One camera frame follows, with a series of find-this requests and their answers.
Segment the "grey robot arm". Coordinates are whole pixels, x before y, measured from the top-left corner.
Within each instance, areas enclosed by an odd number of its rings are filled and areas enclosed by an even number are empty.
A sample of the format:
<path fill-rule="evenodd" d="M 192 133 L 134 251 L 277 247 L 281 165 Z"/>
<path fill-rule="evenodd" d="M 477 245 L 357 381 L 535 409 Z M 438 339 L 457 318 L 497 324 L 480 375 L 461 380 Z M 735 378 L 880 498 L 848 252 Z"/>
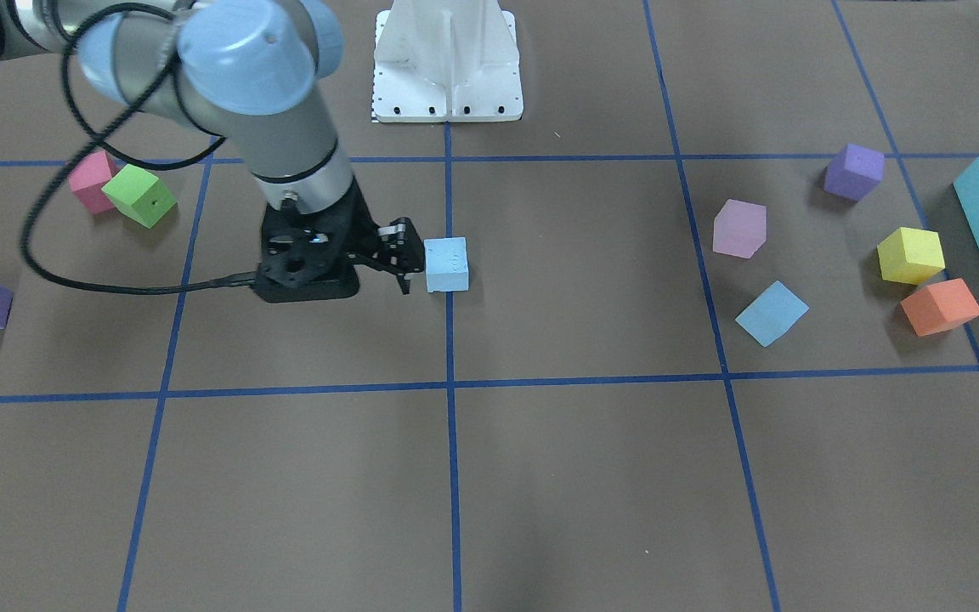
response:
<path fill-rule="evenodd" d="M 268 303 L 330 301 L 359 290 L 357 268 L 410 292 L 425 268 L 416 226 L 378 225 L 316 82 L 343 38 L 320 1 L 0 1 L 0 60 L 51 52 L 59 88 L 88 140 L 50 179 L 22 224 L 20 256 L 44 280 L 81 291 L 155 296 L 248 287 Z M 43 209 L 139 113 L 231 143 L 267 202 L 255 270 L 179 286 L 96 284 L 52 274 L 32 254 Z"/>

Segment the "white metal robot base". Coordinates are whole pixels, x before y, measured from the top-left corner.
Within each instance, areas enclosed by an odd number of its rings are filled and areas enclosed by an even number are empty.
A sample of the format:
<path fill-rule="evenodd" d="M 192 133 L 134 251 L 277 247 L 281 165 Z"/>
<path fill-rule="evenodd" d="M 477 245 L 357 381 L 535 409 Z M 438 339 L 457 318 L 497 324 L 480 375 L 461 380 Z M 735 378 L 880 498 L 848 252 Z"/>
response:
<path fill-rule="evenodd" d="M 376 16 L 372 119 L 520 120 L 516 26 L 497 1 L 395 1 Z"/>

